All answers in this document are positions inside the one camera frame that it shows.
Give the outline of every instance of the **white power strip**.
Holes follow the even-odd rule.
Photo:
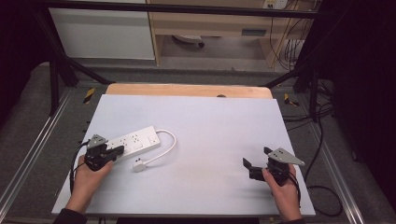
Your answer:
[[[147,152],[161,145],[160,138],[153,126],[141,129],[134,133],[109,140],[107,149],[124,146],[124,153],[117,158],[117,161],[125,161],[139,154]]]

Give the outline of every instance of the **floor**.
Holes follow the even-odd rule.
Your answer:
[[[283,68],[279,63],[275,68],[268,68],[262,53],[257,50],[257,41],[223,37],[208,37],[204,38],[204,41],[205,47],[200,49],[198,46],[179,43],[168,36],[165,38],[163,61],[160,66],[148,62],[128,62],[115,68],[114,63],[117,62],[102,67],[97,62],[88,63],[91,63],[92,70],[101,76],[120,82],[257,86],[281,76],[288,70],[288,66]],[[82,74],[78,76],[81,82],[76,88],[64,88],[65,92],[70,94],[69,100],[62,115],[56,120],[50,120],[55,122],[55,126],[48,130],[49,136],[40,145],[39,154],[31,161],[32,166],[25,170],[28,175],[17,176],[22,180],[20,187],[15,189],[18,195],[8,200],[12,202],[8,207],[0,204],[3,206],[2,212],[7,210],[4,223],[51,223],[53,215],[50,210],[56,200],[57,190],[64,183],[74,148],[84,137],[84,130],[89,127],[99,97],[106,91],[106,86],[92,82]],[[291,88],[294,81],[295,79],[290,79],[282,83],[280,87],[273,88],[272,93],[278,100],[282,115],[296,118],[306,114],[303,103],[307,97],[306,94],[294,94]],[[323,82],[322,85],[330,87],[331,83]],[[88,89],[92,87],[95,87],[95,94],[87,105],[83,104]],[[285,93],[289,95],[293,104],[285,104]],[[327,96],[318,98],[321,104],[327,101]],[[0,130],[0,150],[3,157],[7,158],[0,163],[1,192],[9,190],[8,183],[15,177],[25,156],[31,153],[31,146],[36,144],[36,138],[49,121],[49,111],[48,68],[43,65],[32,73],[21,100],[14,106],[7,123]],[[303,161],[312,161],[318,147],[318,126],[312,122],[307,123],[308,121],[285,124],[294,151]],[[322,123],[324,145],[334,156],[364,223],[396,223],[396,214],[389,207],[370,171],[364,163],[352,160],[351,150],[337,119],[327,116],[323,118]],[[332,171],[326,166],[325,161],[326,157],[322,152],[307,180],[309,186],[321,185],[334,189]],[[339,208],[335,197],[328,191],[313,189],[311,199],[314,206],[329,213],[334,213]],[[338,217],[326,217],[318,213],[315,217],[307,217],[306,220],[308,223],[351,222],[347,211]],[[262,223],[269,223],[269,219],[263,219]]]

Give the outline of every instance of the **hand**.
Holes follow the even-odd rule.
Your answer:
[[[82,163],[84,163],[84,156],[80,156],[78,159],[78,164]],[[96,172],[92,171],[86,164],[79,166],[73,193],[65,208],[84,214],[88,205],[90,205],[93,194],[112,168],[113,161],[108,162]]]
[[[290,172],[296,176],[294,166],[289,164]],[[302,218],[299,208],[297,188],[287,180],[285,185],[280,187],[274,177],[266,169],[262,169],[262,175],[275,198],[277,210],[279,211],[280,218],[283,222],[293,221]]]

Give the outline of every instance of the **white cable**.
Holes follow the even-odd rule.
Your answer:
[[[176,137],[175,137],[175,135],[172,134],[171,132],[166,131],[166,130],[156,130],[155,132],[156,132],[156,133],[168,133],[168,134],[170,134],[170,135],[174,138],[174,144],[173,144],[171,147],[169,147],[169,149],[166,150],[163,154],[157,156],[156,158],[153,158],[153,159],[151,159],[151,160],[149,160],[149,161],[143,161],[143,164],[144,164],[144,165],[147,165],[149,162],[152,162],[152,161],[157,160],[158,158],[160,158],[161,156],[165,155],[165,154],[168,153],[170,150],[172,150],[172,149],[175,147],[175,145],[176,145],[176,142],[177,142]]]

